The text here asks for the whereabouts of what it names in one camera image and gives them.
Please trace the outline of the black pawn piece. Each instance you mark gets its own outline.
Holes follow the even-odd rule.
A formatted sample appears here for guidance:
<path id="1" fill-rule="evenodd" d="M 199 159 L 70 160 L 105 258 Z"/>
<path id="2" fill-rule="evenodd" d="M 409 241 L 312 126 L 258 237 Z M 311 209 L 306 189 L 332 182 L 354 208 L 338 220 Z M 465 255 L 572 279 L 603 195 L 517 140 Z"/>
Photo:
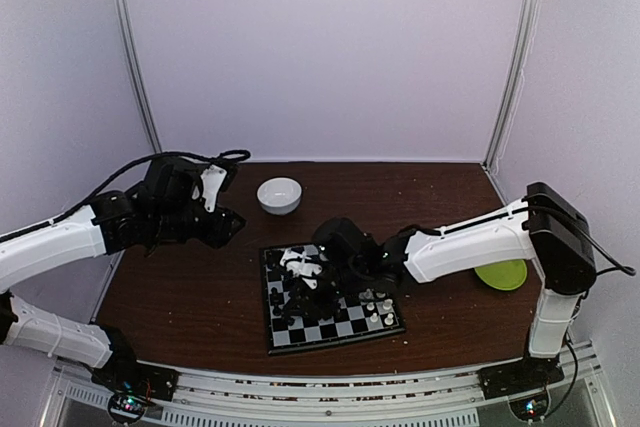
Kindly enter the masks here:
<path id="1" fill-rule="evenodd" d="M 281 303 L 280 292 L 275 287 L 271 289 L 269 300 L 273 305 L 278 305 Z"/>

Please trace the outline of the black white chessboard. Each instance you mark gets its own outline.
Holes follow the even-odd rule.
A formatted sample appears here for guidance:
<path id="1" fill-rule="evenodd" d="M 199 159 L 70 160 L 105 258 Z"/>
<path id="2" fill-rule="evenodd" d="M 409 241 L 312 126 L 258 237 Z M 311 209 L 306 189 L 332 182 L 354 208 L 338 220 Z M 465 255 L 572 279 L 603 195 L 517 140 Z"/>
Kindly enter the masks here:
<path id="1" fill-rule="evenodd" d="M 371 289 L 358 293 L 355 297 L 341 298 L 340 310 L 329 320 L 314 321 L 302 318 L 292 326 L 287 326 L 281 318 L 281 308 L 294 293 L 294 277 L 281 267 L 279 262 L 286 248 L 299 246 L 314 245 L 267 247 L 259 253 L 263 318 L 269 355 L 308 352 L 375 340 L 406 331 L 406 324 L 395 298 Z M 323 267 L 329 267 L 328 259 L 319 248 L 317 249 L 323 258 Z M 273 287 L 280 292 L 281 303 L 278 305 L 273 305 L 269 300 Z M 393 300 L 390 310 L 383 309 L 386 299 Z M 368 323 L 368 318 L 373 313 L 379 316 L 377 326 Z M 394 322 L 387 326 L 384 324 L 384 317 L 389 313 L 394 316 Z"/>

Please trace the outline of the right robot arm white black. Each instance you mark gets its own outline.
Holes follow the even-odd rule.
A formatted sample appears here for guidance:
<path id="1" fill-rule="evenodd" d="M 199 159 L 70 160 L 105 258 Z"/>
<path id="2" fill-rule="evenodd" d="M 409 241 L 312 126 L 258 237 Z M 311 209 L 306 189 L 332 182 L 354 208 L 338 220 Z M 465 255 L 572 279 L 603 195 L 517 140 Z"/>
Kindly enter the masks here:
<path id="1" fill-rule="evenodd" d="M 408 226 L 382 244 L 350 219 L 332 218 L 310 246 L 286 248 L 277 266 L 295 281 L 285 313 L 326 319 L 342 296 L 393 294 L 406 277 L 429 283 L 516 260 L 537 261 L 544 277 L 528 354 L 512 370 L 530 389 L 550 373 L 578 299 L 596 281 L 586 218 L 543 182 L 489 214 L 435 229 Z"/>

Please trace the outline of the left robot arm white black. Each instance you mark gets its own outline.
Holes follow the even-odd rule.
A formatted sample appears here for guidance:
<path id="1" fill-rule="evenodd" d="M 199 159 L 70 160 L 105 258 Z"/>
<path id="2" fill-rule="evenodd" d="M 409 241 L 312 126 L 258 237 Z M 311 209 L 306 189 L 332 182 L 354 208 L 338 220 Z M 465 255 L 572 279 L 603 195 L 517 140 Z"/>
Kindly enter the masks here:
<path id="1" fill-rule="evenodd" d="M 136 159 L 112 179 L 146 164 L 144 178 L 125 191 L 105 180 L 84 200 L 58 216 L 1 237 L 1 342 L 81 363 L 123 391 L 137 389 L 144 371 L 124 335 L 115 328 L 81 324 L 37 308 L 11 289 L 32 277 L 84 259 L 111 256 L 142 246 L 198 240 L 226 246 L 245 219 L 218 204 L 246 150 L 214 157 L 163 152 Z"/>

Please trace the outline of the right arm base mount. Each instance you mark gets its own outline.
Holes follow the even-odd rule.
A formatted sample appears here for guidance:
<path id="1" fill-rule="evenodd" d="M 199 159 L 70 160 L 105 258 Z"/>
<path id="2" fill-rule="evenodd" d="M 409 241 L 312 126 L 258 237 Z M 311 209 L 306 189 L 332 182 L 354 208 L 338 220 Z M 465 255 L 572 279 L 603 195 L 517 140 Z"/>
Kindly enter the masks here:
<path id="1" fill-rule="evenodd" d="M 550 412 L 548 387 L 564 379 L 559 356 L 523 358 L 478 371 L 486 400 L 508 398 L 511 413 L 528 423 L 541 421 Z"/>

